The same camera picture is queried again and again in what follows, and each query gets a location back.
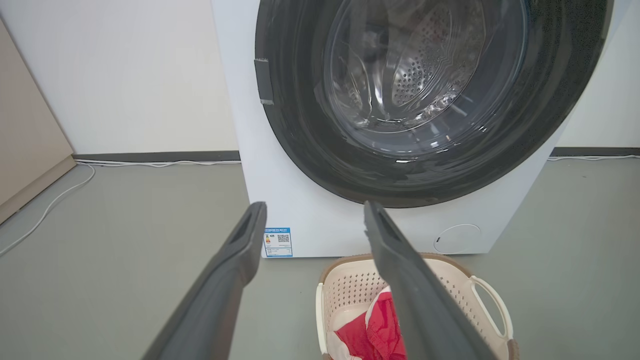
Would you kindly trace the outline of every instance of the red fabric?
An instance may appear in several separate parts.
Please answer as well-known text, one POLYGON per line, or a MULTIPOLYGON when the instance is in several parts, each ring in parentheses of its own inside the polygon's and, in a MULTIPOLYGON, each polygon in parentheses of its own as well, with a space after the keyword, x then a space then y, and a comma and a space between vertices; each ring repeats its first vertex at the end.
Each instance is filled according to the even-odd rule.
POLYGON ((404 342, 391 293, 380 294, 373 305, 369 325, 364 313, 336 331, 351 356, 362 360, 406 360, 404 342))

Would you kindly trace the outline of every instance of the white laundry basket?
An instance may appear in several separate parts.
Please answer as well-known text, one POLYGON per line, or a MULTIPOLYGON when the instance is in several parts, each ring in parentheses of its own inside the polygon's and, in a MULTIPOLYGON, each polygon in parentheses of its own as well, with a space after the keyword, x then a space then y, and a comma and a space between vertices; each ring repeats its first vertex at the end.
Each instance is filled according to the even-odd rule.
MULTIPOLYGON (((498 293, 484 280, 472 275, 447 256, 421 255, 498 359, 519 359, 520 353, 518 344, 513 339, 509 311, 498 293), (496 303, 502 315, 504 333, 498 330, 489 315, 476 286, 484 288, 496 303)), ((340 258, 324 270, 316 290, 316 325, 320 351, 325 359, 330 358, 327 334, 339 330, 344 324, 366 312, 376 295, 386 286, 370 254, 340 258)))

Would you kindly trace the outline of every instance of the beige cabinet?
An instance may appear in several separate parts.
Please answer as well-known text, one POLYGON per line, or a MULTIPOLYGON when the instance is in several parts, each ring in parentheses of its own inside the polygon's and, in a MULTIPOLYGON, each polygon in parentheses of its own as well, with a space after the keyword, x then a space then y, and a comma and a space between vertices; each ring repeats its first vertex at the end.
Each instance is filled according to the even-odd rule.
POLYGON ((71 154, 0 21, 0 223, 73 168, 71 154))

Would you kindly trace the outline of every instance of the front-load washing machine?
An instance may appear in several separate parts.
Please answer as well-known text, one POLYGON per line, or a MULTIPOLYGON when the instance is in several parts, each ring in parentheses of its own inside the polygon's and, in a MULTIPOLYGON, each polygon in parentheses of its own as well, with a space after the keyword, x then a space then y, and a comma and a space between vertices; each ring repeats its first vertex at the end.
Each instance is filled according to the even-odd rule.
POLYGON ((488 252, 603 49, 606 0, 212 0, 262 255, 488 252))

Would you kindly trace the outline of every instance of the wall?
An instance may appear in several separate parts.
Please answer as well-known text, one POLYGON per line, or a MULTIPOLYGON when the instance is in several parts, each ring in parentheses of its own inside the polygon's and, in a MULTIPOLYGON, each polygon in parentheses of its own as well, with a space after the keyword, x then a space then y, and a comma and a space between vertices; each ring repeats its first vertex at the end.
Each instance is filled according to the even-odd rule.
MULTIPOLYGON (((640 147, 640 1, 616 12, 559 146, 640 147)), ((0 15, 76 153, 237 149, 209 0, 0 0, 0 15)))
POLYGON ((557 146, 640 147, 638 19, 640 1, 633 0, 557 146))

